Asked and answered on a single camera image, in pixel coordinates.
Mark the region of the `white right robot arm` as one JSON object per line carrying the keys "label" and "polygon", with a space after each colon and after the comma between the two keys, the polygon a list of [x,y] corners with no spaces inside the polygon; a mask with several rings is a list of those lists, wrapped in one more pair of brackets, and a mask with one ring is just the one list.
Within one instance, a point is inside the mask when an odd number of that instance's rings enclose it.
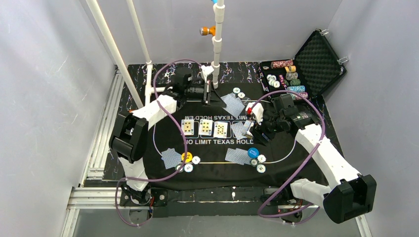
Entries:
{"label": "white right robot arm", "polygon": [[[308,206],[316,205],[337,224],[372,211],[377,182],[372,175],[362,175],[351,166],[326,137],[326,125],[321,113],[310,102],[296,105],[293,92],[274,91],[275,111],[264,110],[260,101],[251,102],[246,107],[250,122],[246,135],[256,143],[267,144],[279,132],[294,135],[296,143],[308,152],[297,170],[258,209],[263,209],[278,196],[283,189],[290,188],[294,198],[302,199]],[[326,185],[297,175],[308,164],[315,161],[327,180]]]}

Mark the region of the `blue playing card deck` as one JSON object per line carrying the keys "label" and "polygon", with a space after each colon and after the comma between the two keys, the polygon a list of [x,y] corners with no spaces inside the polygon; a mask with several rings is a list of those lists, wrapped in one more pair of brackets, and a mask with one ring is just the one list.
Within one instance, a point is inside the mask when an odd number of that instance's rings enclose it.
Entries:
{"label": "blue playing card deck", "polygon": [[253,134],[251,133],[252,128],[254,127],[255,121],[246,120],[243,128],[241,129],[242,135],[246,138],[253,139]]}

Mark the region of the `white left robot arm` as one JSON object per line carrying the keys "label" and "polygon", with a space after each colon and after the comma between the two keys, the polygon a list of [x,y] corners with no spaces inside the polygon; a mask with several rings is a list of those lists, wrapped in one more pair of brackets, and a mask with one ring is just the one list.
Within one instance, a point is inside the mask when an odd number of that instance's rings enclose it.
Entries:
{"label": "white left robot arm", "polygon": [[121,162],[129,188],[141,192],[150,183],[143,163],[150,128],[165,117],[171,118],[188,100],[200,101],[205,106],[226,107],[208,78],[213,72],[212,66],[201,66],[201,77],[195,79],[190,68],[179,68],[172,82],[154,101],[131,113],[117,115],[109,148]]}

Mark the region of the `green poker chip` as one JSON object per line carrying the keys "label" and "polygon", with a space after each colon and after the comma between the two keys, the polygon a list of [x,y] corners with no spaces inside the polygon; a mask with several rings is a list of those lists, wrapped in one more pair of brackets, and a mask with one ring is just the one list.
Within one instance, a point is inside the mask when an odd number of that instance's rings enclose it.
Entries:
{"label": "green poker chip", "polygon": [[179,173],[181,173],[181,172],[183,172],[183,171],[184,171],[184,168],[183,168],[183,166],[182,166],[182,165],[177,165],[177,166],[176,166],[176,170],[178,170],[178,172],[179,172]]}
{"label": "green poker chip", "polygon": [[256,158],[253,158],[250,160],[250,165],[253,167],[257,167],[259,164],[259,161]]}

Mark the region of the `blue small blind button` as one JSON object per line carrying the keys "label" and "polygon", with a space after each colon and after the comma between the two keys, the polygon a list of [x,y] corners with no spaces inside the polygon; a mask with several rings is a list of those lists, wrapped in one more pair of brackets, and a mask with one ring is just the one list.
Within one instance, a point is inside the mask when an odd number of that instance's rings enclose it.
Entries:
{"label": "blue small blind button", "polygon": [[257,148],[249,148],[248,149],[248,156],[250,158],[257,158],[260,155],[259,150]]}

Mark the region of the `white light-blue ten chip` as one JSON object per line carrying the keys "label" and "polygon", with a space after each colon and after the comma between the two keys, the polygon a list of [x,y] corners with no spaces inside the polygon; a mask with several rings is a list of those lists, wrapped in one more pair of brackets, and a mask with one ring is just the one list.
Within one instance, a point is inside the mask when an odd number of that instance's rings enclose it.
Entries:
{"label": "white light-blue ten chip", "polygon": [[265,166],[264,164],[258,164],[258,165],[256,166],[256,170],[257,170],[259,173],[264,173],[264,172],[266,172],[266,166]]}

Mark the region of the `yellow big blind button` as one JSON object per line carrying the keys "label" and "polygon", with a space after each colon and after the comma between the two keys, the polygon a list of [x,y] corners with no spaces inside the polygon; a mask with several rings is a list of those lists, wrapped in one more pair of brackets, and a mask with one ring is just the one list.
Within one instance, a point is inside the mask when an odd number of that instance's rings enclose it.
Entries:
{"label": "yellow big blind button", "polygon": [[188,163],[192,161],[193,156],[190,152],[186,152],[181,155],[181,159],[182,161],[185,161],[186,163]]}

